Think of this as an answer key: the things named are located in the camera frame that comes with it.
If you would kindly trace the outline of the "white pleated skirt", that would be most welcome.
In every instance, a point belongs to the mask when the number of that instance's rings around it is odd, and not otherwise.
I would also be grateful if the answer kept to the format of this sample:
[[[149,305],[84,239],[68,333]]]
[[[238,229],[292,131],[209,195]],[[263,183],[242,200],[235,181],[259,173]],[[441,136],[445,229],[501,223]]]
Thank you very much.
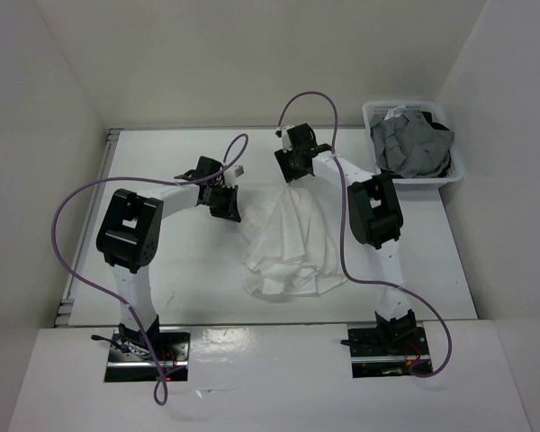
[[[317,200],[305,187],[255,194],[240,206],[247,242],[244,290],[257,297],[320,296],[344,284],[338,247]]]

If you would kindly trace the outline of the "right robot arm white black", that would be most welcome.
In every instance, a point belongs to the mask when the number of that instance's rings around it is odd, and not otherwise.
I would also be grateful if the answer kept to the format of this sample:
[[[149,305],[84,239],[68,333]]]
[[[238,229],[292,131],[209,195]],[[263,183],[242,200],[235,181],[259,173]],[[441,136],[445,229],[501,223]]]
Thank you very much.
[[[278,127],[282,148],[274,157],[290,183],[315,176],[338,186],[342,193],[341,229],[350,228],[354,239],[371,251],[373,276],[367,282],[383,288],[374,312],[374,343],[395,354],[415,333],[417,322],[403,291],[400,243],[403,216],[392,179],[363,170],[338,156],[329,144],[319,144],[312,127]]]

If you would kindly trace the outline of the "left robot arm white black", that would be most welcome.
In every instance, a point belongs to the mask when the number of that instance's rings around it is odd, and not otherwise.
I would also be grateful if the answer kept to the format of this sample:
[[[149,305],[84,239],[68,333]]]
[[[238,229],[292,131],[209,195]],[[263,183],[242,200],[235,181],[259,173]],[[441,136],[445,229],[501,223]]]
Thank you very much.
[[[197,167],[173,185],[133,192],[118,189],[110,200],[96,238],[96,248],[112,269],[121,306],[120,341],[148,360],[161,348],[158,313],[151,299],[149,265],[158,252],[163,219],[197,205],[210,215],[240,222],[238,187],[222,172],[223,164],[200,157]]]

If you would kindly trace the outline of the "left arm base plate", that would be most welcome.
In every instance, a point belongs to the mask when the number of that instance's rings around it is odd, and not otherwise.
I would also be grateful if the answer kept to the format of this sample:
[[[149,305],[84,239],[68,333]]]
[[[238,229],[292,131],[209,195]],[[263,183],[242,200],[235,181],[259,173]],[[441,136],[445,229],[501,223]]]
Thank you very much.
[[[145,347],[121,340],[117,330],[111,337],[92,335],[96,342],[108,344],[108,357],[104,381],[106,383],[157,382],[158,369]],[[190,333],[167,331],[159,335],[154,347],[159,365],[168,382],[186,382],[188,379],[188,359]]]

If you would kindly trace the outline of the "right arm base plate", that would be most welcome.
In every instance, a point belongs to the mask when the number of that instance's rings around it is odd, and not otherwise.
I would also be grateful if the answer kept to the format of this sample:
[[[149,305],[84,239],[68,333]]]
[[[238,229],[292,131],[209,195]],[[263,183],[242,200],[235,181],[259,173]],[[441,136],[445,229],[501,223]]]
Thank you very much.
[[[433,372],[425,330],[414,323],[379,320],[374,326],[350,327],[340,344],[349,348],[354,378],[409,376]]]

